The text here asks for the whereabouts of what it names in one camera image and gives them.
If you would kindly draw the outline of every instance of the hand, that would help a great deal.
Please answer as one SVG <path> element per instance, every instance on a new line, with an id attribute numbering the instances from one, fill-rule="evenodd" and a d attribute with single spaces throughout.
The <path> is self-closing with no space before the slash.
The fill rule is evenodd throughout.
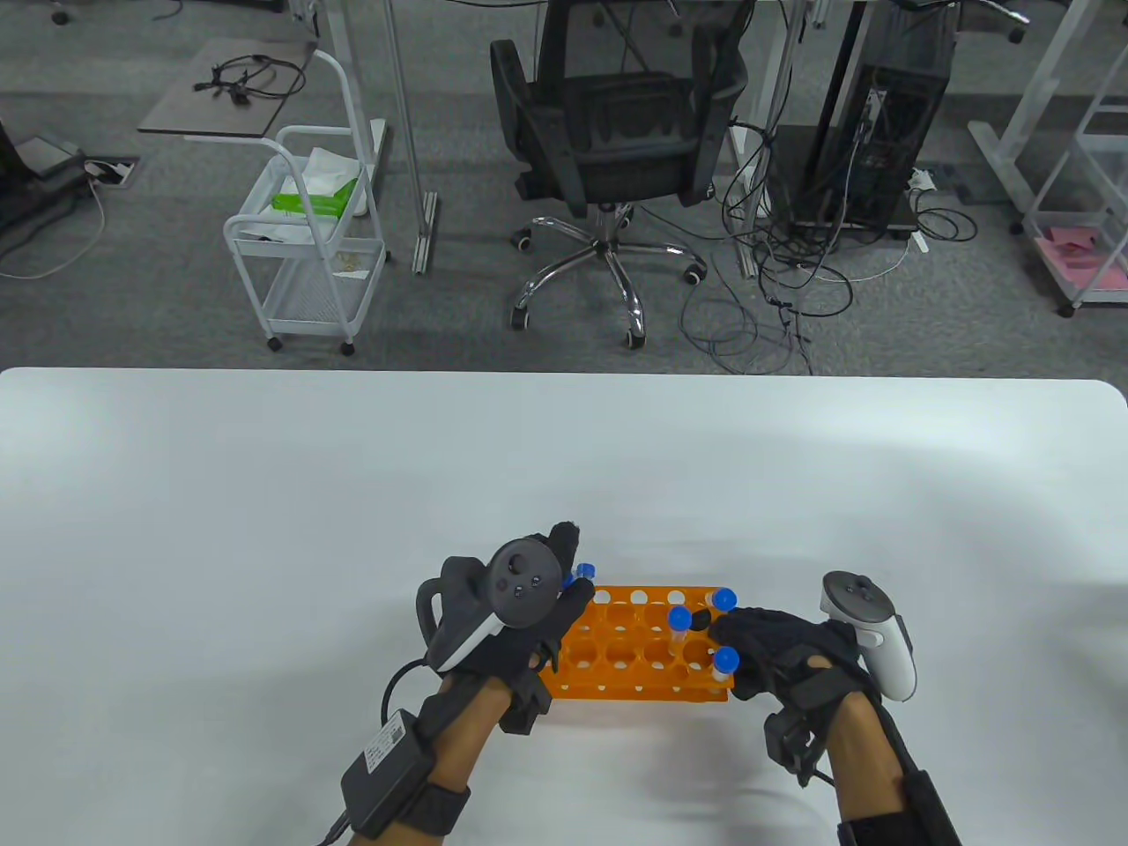
<path id="1" fill-rule="evenodd" d="M 566 582 L 580 545 L 580 529 L 574 523 L 556 523 L 547 538 L 539 534 L 529 537 L 552 550 Z M 555 669 L 561 641 L 583 615 L 594 593 L 596 588 L 589 580 L 578 579 L 561 593 L 543 620 L 528 628 L 504 628 L 486 637 L 456 670 L 496 678 L 513 689 L 527 673 L 540 672 L 549 662 Z"/>
<path id="2" fill-rule="evenodd" d="M 841 668 L 863 689 L 875 689 L 858 664 L 853 626 L 839 620 L 814 624 L 784 611 L 737 608 L 710 627 L 710 636 L 740 653 L 732 691 L 738 699 L 770 693 L 782 704 L 807 711 L 794 702 L 793 688 L 832 667 Z"/>

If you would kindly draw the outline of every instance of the white metal cart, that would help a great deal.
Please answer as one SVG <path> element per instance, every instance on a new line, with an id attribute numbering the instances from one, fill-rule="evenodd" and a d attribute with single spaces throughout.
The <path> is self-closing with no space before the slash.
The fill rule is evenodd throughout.
<path id="1" fill-rule="evenodd" d="M 1109 87 L 1128 59 L 1126 46 L 1101 82 L 1069 147 L 1023 218 L 1023 229 L 1066 302 L 1058 309 L 1073 317 L 1083 302 L 1128 302 L 1128 135 L 1089 132 L 1096 115 L 1128 114 L 1128 105 L 1105 103 Z M 1091 190 L 1084 211 L 1046 211 L 1050 188 L 1066 166 Z"/>
<path id="2" fill-rule="evenodd" d="M 352 355 L 355 352 L 353 341 L 368 314 L 387 258 L 387 247 L 372 196 L 374 164 L 370 164 L 372 155 L 367 149 L 367 133 L 362 131 L 353 106 L 349 80 L 332 55 L 318 50 L 314 56 L 328 63 L 336 72 L 349 115 L 347 126 L 290 125 L 280 129 L 273 139 L 211 136 L 199 140 L 257 143 L 275 153 L 255 182 L 239 213 L 228 218 L 223 224 L 223 239 L 243 277 L 255 317 L 266 334 L 267 345 L 275 352 L 281 350 L 279 335 L 329 335 L 342 337 L 341 352 Z M 382 126 L 379 122 L 379 130 L 376 126 L 373 130 L 382 131 Z M 296 156 L 287 149 L 285 142 L 291 135 L 352 138 L 356 160 L 361 162 L 361 177 L 340 220 L 315 214 L 302 178 L 308 157 Z M 376 139 L 377 149 L 380 140 Z M 297 185 L 305 217 L 280 219 L 276 213 L 270 212 L 271 201 L 279 194 L 287 177 L 292 177 Z M 372 237 L 347 237 L 353 219 L 364 208 Z M 256 223 L 301 228 L 308 232 L 301 240 L 308 243 L 263 240 L 257 235 L 247 233 L 247 228 Z M 249 256 L 281 259 L 274 281 L 263 298 L 255 290 L 247 270 L 246 258 Z"/>

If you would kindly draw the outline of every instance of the white vr controller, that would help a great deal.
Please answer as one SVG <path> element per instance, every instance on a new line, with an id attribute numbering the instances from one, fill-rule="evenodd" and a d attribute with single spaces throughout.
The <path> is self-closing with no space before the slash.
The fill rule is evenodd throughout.
<path id="1" fill-rule="evenodd" d="M 836 570 L 822 576 L 819 608 L 854 627 L 865 668 L 882 696 L 905 702 L 916 693 L 913 641 L 881 588 L 864 575 Z"/>

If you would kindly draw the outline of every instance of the black glove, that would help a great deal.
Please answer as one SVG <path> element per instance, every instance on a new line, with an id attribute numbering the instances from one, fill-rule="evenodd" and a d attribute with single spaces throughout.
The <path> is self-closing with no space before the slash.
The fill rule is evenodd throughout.
<path id="1" fill-rule="evenodd" d="M 529 537 L 552 550 L 559 562 L 563 582 L 567 582 L 580 545 L 580 529 L 574 523 L 556 523 L 547 538 L 544 535 Z M 596 588 L 589 580 L 578 579 L 561 593 L 543 620 L 528 628 L 505 628 L 486 637 L 455 671 L 497 678 L 514 693 L 520 693 L 528 685 L 529 676 L 540 672 L 549 662 L 554 670 L 558 669 L 561 641 L 583 615 L 594 593 Z M 534 658 L 536 664 L 530 667 Z"/>
<path id="2" fill-rule="evenodd" d="M 857 662 L 860 653 L 854 627 L 846 623 L 831 619 L 814 624 L 784 611 L 737 608 L 710 627 L 710 636 L 740 653 L 740 668 L 734 673 L 732 690 L 738 699 L 769 693 L 784 706 L 810 714 L 817 724 L 822 722 L 820 717 L 828 716 L 819 712 L 827 706 L 837 710 L 841 698 L 820 703 L 828 691 L 819 688 L 826 685 L 805 684 L 817 676 L 829 673 L 826 684 L 838 679 L 846 693 L 849 688 L 876 694 L 870 673 Z M 814 655 L 829 660 L 838 672 L 811 667 L 808 660 Z"/>

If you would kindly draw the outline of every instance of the black mesh chair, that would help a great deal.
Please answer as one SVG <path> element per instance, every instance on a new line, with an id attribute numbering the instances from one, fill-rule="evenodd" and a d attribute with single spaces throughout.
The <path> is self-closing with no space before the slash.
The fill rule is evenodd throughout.
<path id="1" fill-rule="evenodd" d="M 525 329 L 529 301 L 549 280 L 594 259 L 607 264 L 629 315 L 627 346 L 646 340 L 642 302 L 622 254 L 685 259 L 697 284 L 705 262 L 676 244 L 631 244 L 619 231 L 632 203 L 676 195 L 682 205 L 711 196 L 713 173 L 748 73 L 740 37 L 754 0 L 548 0 L 537 79 L 529 82 L 511 41 L 490 46 L 505 143 L 530 169 L 517 180 L 525 200 L 563 200 L 576 219 L 597 209 L 594 231 L 534 218 L 532 228 L 583 244 L 525 283 L 511 325 Z"/>

